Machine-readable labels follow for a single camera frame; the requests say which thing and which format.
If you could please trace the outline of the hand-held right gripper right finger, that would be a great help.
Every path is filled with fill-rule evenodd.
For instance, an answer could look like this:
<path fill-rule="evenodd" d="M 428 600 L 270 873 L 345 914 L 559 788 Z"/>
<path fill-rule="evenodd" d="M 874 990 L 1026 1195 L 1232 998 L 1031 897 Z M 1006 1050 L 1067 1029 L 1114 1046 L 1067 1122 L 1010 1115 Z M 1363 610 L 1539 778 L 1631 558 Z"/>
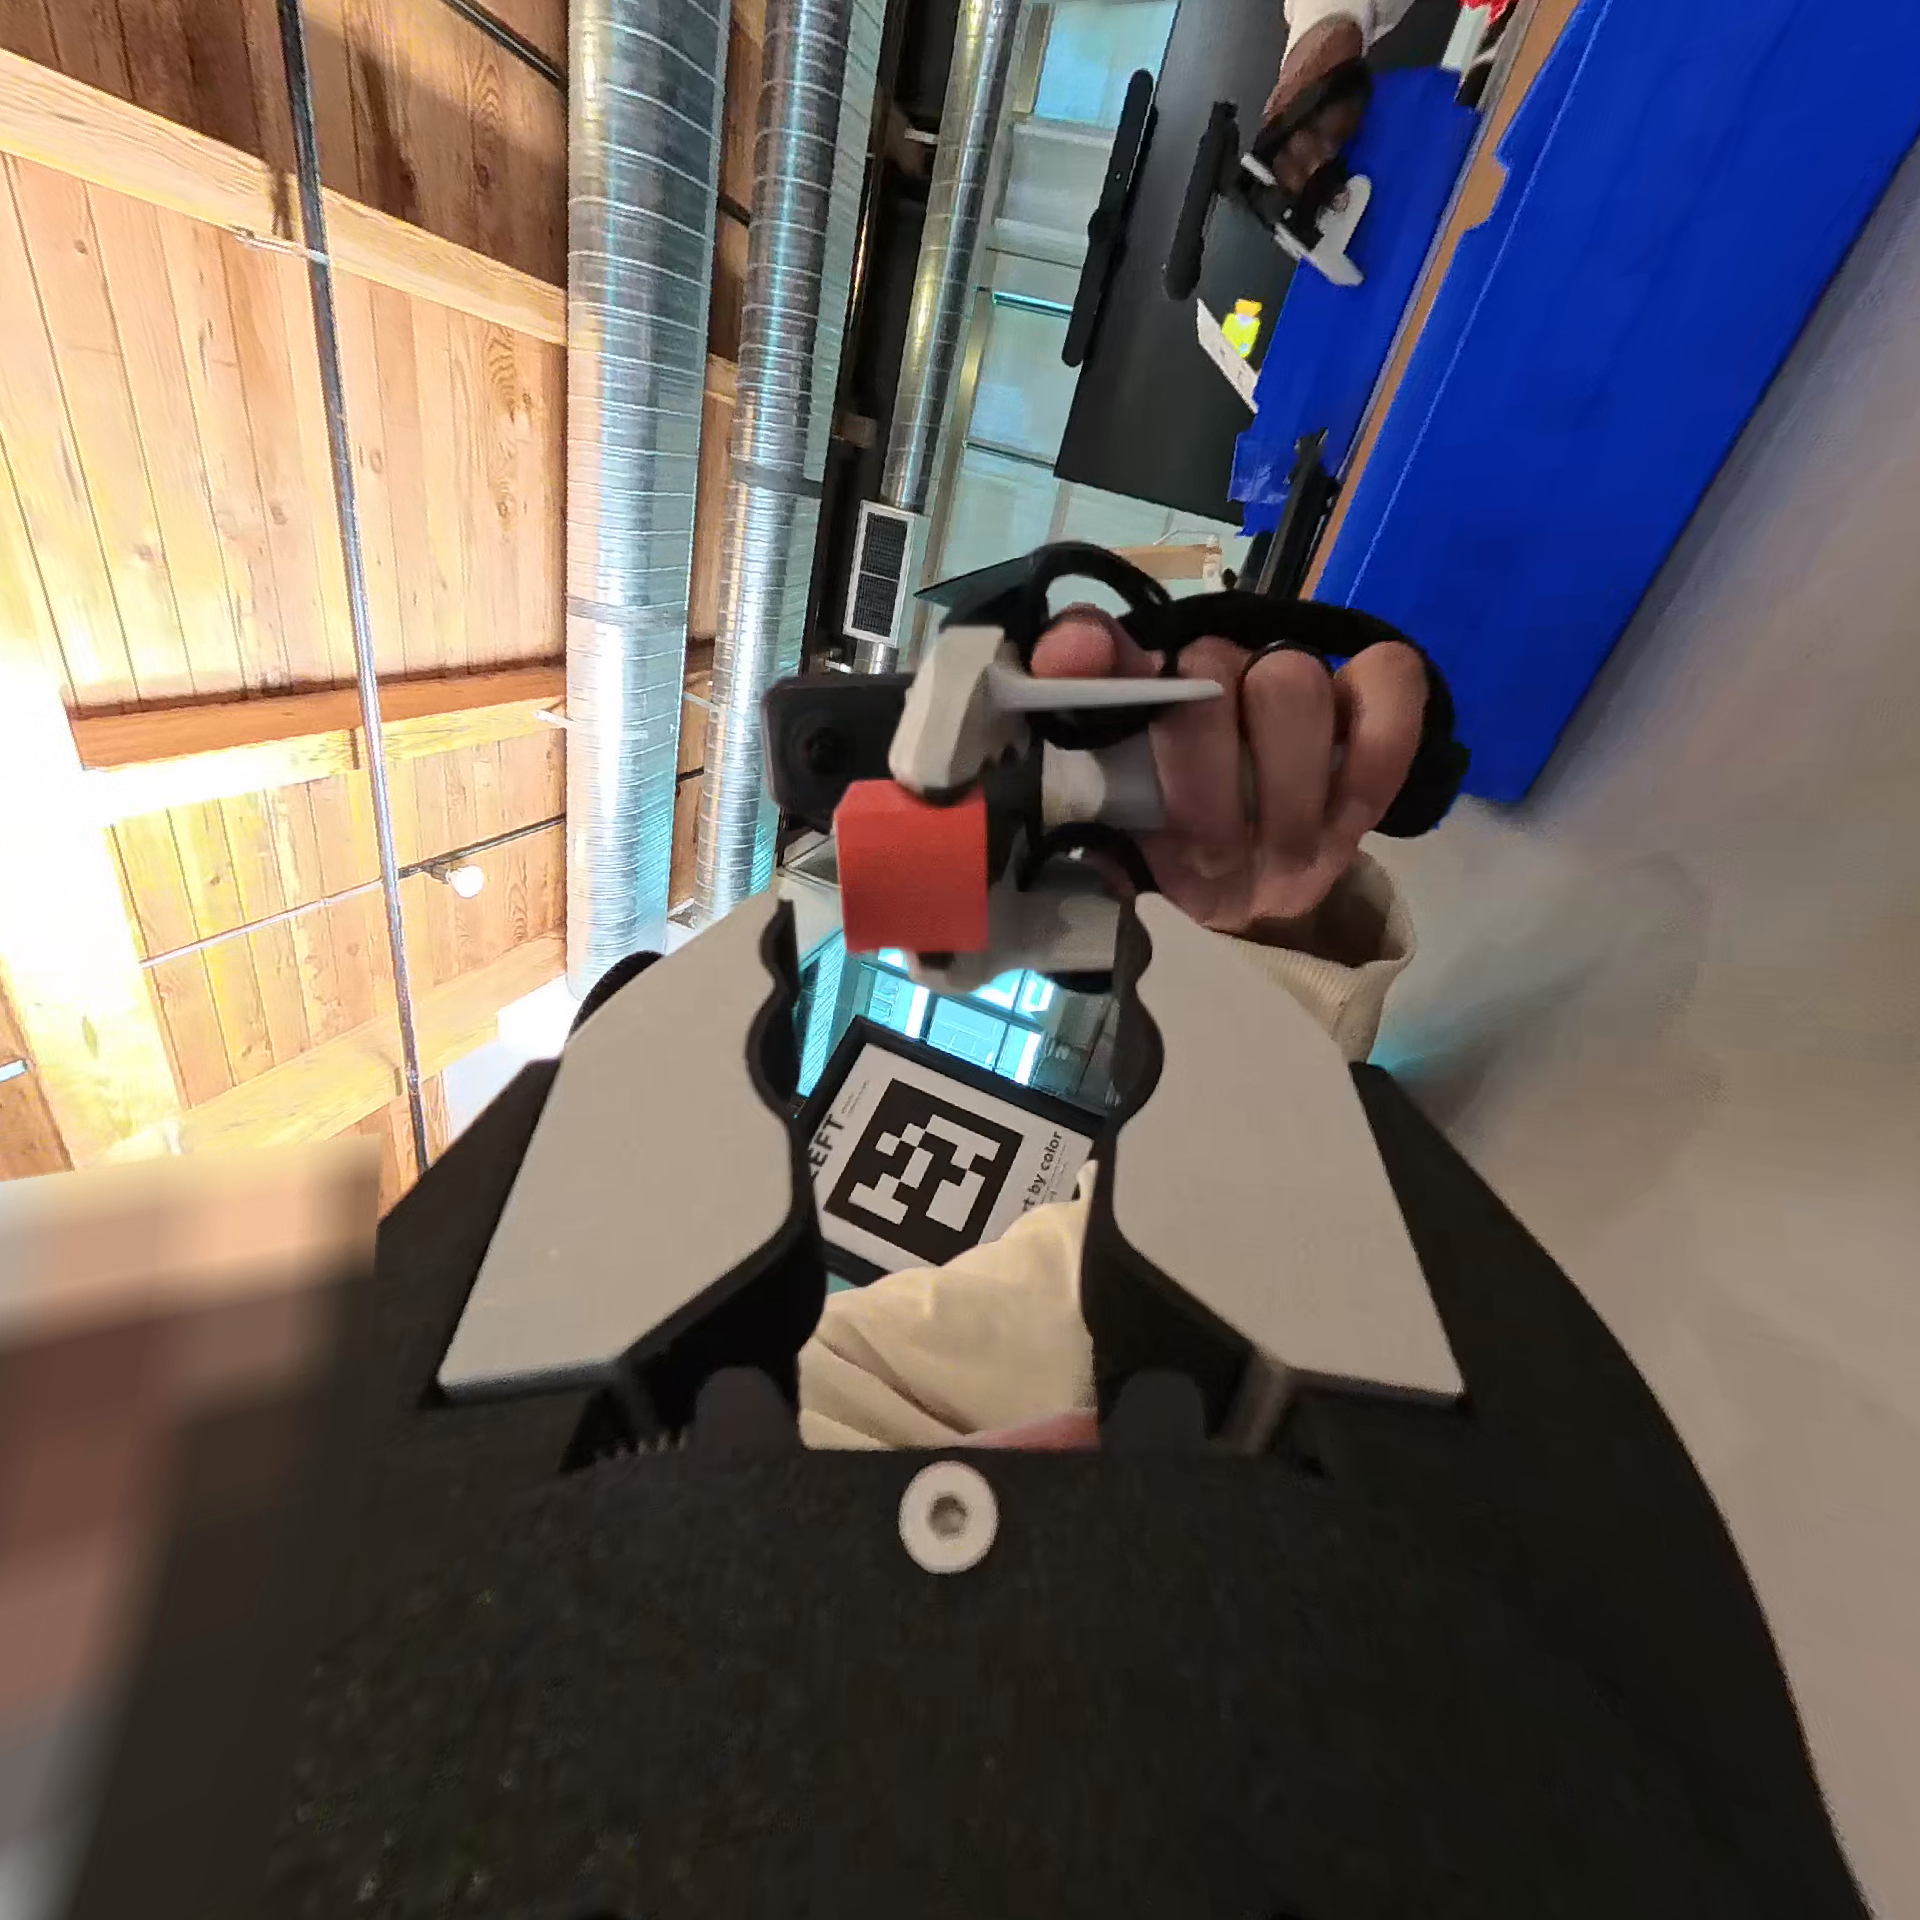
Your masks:
<path fill-rule="evenodd" d="M 1121 920 L 1121 1106 L 1082 1260 L 1102 1441 L 1270 1450 L 1300 1394 L 1466 1394 L 1352 1062 L 1162 897 Z"/>

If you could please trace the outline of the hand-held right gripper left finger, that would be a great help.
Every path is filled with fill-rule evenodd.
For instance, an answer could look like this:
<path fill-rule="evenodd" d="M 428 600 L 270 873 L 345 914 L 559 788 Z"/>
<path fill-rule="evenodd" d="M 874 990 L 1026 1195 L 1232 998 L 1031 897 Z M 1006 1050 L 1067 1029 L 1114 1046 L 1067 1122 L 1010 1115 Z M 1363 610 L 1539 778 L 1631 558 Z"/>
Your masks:
<path fill-rule="evenodd" d="M 799 1450 L 826 1254 L 793 908 L 747 900 L 618 986 L 438 1171 L 438 1411 L 571 1401 L 641 1450 Z"/>

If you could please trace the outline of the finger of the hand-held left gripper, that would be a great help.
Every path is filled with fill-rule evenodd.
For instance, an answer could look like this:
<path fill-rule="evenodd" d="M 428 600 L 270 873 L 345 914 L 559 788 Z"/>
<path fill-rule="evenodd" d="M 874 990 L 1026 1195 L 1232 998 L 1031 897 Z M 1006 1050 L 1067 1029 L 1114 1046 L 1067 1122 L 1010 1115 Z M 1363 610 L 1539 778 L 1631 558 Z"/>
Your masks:
<path fill-rule="evenodd" d="M 1002 624 L 947 626 L 904 697 L 888 773 L 905 790 L 968 790 L 1006 762 L 1129 749 L 1158 721 L 1214 707 L 1212 678 L 1039 678 Z"/>
<path fill-rule="evenodd" d="M 879 957 L 943 995 L 975 995 L 1010 973 L 1039 973 L 1082 995 L 1114 990 L 1123 905 L 1087 884 L 1014 884 L 990 890 L 986 952 L 910 952 L 883 946 Z"/>

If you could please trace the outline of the red wooden cube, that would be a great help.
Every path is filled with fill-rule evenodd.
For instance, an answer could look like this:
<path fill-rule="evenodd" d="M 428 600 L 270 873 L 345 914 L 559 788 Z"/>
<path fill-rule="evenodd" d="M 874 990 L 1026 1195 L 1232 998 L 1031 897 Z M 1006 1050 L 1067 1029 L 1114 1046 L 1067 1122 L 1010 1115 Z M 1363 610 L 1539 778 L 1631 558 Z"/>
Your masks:
<path fill-rule="evenodd" d="M 990 949 L 990 804 L 852 782 L 833 814 L 850 953 L 980 956 Z"/>

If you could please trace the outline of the blue plastic bin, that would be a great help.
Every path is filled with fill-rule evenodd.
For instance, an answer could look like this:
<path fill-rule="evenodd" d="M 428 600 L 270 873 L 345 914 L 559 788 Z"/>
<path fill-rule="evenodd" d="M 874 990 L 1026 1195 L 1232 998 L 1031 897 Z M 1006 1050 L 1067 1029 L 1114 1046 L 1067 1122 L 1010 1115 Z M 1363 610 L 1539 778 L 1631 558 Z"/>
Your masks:
<path fill-rule="evenodd" d="M 1278 525 L 1300 440 L 1322 436 L 1323 466 L 1338 470 L 1358 436 L 1479 128 L 1459 85 L 1446 66 L 1390 68 L 1376 80 L 1347 150 L 1352 190 L 1369 184 L 1347 240 L 1361 282 L 1339 286 L 1303 266 L 1288 286 L 1255 379 L 1255 417 L 1232 454 L 1231 499 L 1249 538 Z"/>
<path fill-rule="evenodd" d="M 1521 803 L 1905 165 L 1919 5 L 1579 5 L 1328 553 Z"/>

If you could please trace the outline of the person's left hand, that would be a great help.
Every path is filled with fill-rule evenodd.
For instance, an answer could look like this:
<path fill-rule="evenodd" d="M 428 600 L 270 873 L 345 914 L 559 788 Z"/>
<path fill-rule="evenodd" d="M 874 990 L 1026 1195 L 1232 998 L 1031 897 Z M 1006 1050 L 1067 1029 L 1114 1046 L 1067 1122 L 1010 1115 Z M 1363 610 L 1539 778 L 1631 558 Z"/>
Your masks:
<path fill-rule="evenodd" d="M 1388 952 L 1388 908 L 1361 890 L 1361 843 L 1398 800 L 1424 740 L 1426 659 L 1379 641 L 1339 667 L 1250 654 L 1222 633 L 1182 648 L 1177 674 L 1219 684 L 1148 731 L 1166 826 L 1080 856 L 1110 894 L 1138 876 L 1192 922 L 1270 949 L 1358 968 Z"/>

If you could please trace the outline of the white vent grille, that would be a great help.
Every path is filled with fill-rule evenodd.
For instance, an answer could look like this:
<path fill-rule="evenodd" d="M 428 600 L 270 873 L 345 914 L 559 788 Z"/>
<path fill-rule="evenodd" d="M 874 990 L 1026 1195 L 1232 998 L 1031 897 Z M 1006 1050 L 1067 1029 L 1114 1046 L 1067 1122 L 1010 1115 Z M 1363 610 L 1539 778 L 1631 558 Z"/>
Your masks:
<path fill-rule="evenodd" d="M 891 654 L 922 579 L 924 517 L 884 501 L 857 506 L 842 633 Z"/>

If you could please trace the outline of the black white marker sign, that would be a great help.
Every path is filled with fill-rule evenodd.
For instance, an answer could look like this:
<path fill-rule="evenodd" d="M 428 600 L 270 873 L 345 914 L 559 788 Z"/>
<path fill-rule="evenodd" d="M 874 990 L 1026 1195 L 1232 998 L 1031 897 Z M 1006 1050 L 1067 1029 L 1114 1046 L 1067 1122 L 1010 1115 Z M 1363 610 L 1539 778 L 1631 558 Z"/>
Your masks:
<path fill-rule="evenodd" d="M 831 1290 L 943 1267 L 1072 1200 L 1102 1117 L 855 1018 L 795 1125 Z"/>

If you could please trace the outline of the metal conduit pipe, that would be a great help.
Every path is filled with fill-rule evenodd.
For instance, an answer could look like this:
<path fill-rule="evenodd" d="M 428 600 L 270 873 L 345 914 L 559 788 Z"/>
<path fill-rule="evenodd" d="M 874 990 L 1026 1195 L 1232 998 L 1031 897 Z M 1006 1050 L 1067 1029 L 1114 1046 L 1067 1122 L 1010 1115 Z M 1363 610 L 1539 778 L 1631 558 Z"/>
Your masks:
<path fill-rule="evenodd" d="M 388 952 L 394 1018 L 401 1044 L 401 1090 L 415 1144 L 416 1176 L 432 1162 L 425 1122 L 425 1073 L 416 1034 L 415 976 L 408 952 L 401 862 L 394 835 L 391 782 L 384 754 L 384 723 L 377 681 L 377 650 L 368 601 L 368 569 L 361 520 L 358 509 L 352 429 L 345 398 L 343 341 L 339 326 L 336 273 L 328 226 L 328 196 L 321 170 L 321 130 L 316 118 L 314 76 L 306 52 L 303 2 L 278 2 L 280 64 L 296 144 L 296 200 L 300 218 L 298 246 L 305 258 L 312 330 L 316 339 L 323 417 L 328 429 L 328 466 L 343 555 L 347 596 L 355 693 L 359 731 L 367 740 L 368 804 L 375 829 L 377 892 L 382 899 Z"/>

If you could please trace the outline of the silver ventilation duct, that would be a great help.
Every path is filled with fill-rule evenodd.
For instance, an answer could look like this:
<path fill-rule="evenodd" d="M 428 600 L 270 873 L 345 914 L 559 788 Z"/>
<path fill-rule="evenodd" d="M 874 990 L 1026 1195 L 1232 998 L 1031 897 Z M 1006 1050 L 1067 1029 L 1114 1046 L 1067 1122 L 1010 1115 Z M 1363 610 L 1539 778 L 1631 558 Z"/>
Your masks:
<path fill-rule="evenodd" d="M 567 10 L 567 986 L 671 912 L 731 8 Z"/>
<path fill-rule="evenodd" d="M 801 635 L 801 540 L 818 520 L 810 469 L 814 349 L 827 286 L 833 177 L 849 86 L 852 5 L 767 10 L 747 277 L 723 513 L 696 912 L 718 924 L 767 890 L 778 814 L 764 773 L 762 699 Z"/>
<path fill-rule="evenodd" d="M 1016 66 L 1024 8 L 963 2 L 932 147 L 929 203 L 907 307 L 897 408 L 888 434 L 880 499 L 922 517 L 954 392 L 980 226 L 992 185 L 995 144 Z"/>

